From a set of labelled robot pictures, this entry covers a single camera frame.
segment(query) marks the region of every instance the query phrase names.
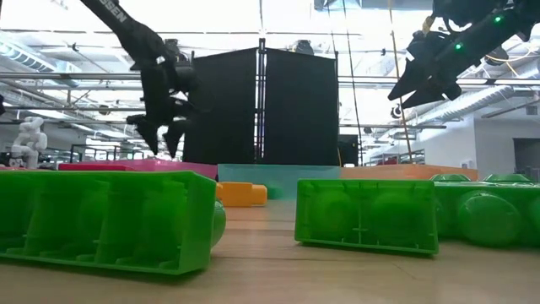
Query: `wooden floor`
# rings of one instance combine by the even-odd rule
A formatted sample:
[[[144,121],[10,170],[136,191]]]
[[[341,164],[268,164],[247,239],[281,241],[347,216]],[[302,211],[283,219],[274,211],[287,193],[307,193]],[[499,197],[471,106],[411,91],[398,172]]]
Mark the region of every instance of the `wooden floor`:
[[[443,243],[426,259],[302,247],[293,202],[227,215],[204,272],[164,280],[1,261],[0,303],[540,303],[540,252]]]

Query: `white humanoid robot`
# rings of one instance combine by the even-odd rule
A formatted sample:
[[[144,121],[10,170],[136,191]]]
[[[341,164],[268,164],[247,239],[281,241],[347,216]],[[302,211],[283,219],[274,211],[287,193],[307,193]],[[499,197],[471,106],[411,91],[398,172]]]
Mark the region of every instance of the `white humanoid robot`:
[[[47,136],[41,132],[42,124],[41,117],[26,117],[19,125],[19,136],[11,147],[10,166],[37,169],[38,156],[47,148]]]

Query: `wooden table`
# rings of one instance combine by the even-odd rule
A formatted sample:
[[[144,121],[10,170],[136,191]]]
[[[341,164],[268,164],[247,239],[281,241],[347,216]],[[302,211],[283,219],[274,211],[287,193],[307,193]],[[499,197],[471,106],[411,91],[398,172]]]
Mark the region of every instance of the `wooden table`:
[[[163,280],[2,261],[0,303],[540,303],[540,252],[443,243],[427,259],[302,247],[294,202],[227,215],[204,272]]]

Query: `ceiling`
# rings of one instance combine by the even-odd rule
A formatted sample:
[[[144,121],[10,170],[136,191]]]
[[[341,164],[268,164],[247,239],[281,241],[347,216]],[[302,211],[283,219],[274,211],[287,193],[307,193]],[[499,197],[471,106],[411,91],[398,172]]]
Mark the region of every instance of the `ceiling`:
[[[357,78],[397,75],[392,29],[396,37],[398,67],[402,73],[405,48],[412,33],[420,29],[424,18],[430,14],[426,9],[431,3],[429,0],[397,2],[398,9],[393,11],[392,23],[386,5],[379,7],[381,2],[364,0],[364,8],[360,9],[355,1],[346,1],[346,12],[343,6],[338,5],[340,0],[334,3],[330,12],[316,11],[316,2],[153,0],[150,4],[140,0],[120,1],[133,18],[148,25],[164,39],[177,39],[183,52],[194,51],[198,57],[254,47],[261,36],[267,39],[268,47],[280,49],[288,49],[300,39],[310,40],[316,55],[325,57],[333,57],[331,54],[335,44],[340,53],[340,76],[349,81],[351,60],[354,77]],[[72,67],[86,73],[126,73],[132,64],[131,58],[121,49],[118,39],[79,0],[4,0],[0,27],[0,40],[11,41],[51,64],[70,62]],[[513,37],[503,45],[510,54],[512,68],[537,60],[539,45],[536,37],[540,37],[538,27],[533,36],[530,43],[522,43]],[[77,52],[72,49],[73,44],[76,44]],[[381,52],[383,49],[387,51],[385,56]],[[31,72],[5,57],[0,57],[0,65],[4,72]],[[494,68],[483,64],[479,68],[470,68],[463,76],[496,78],[501,75],[511,76],[510,72],[509,65]],[[53,90],[58,88],[58,84],[51,81],[18,82],[58,100],[66,100],[68,97],[66,90]],[[103,90],[106,84],[117,88],[128,87],[129,90]],[[84,81],[80,85],[94,89],[72,91],[71,100],[80,97],[76,106],[142,106],[139,101],[142,91],[138,90],[138,81]],[[340,85],[342,124],[356,123],[354,91],[350,86]],[[363,84],[356,89],[360,124],[393,123],[390,113],[396,103],[386,98],[390,89],[390,84],[375,83]],[[471,86],[468,89],[482,88]],[[417,108],[415,115],[432,107]],[[132,115],[132,112],[112,112],[108,116],[95,112],[84,114],[85,119],[120,121]],[[111,125],[110,128],[121,132],[124,130],[119,125]],[[357,131],[352,128],[343,129],[343,132]]]

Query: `green toy brick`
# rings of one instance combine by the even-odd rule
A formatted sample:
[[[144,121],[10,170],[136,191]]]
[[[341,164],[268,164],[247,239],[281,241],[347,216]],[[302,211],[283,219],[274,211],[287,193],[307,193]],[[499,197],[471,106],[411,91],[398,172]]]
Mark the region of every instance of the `green toy brick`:
[[[435,183],[440,236],[487,247],[540,246],[540,186],[521,175]]]
[[[4,258],[184,274],[208,266],[224,228],[215,181],[190,171],[4,171],[0,184]]]
[[[434,183],[301,180],[294,238],[306,243],[436,254]]]

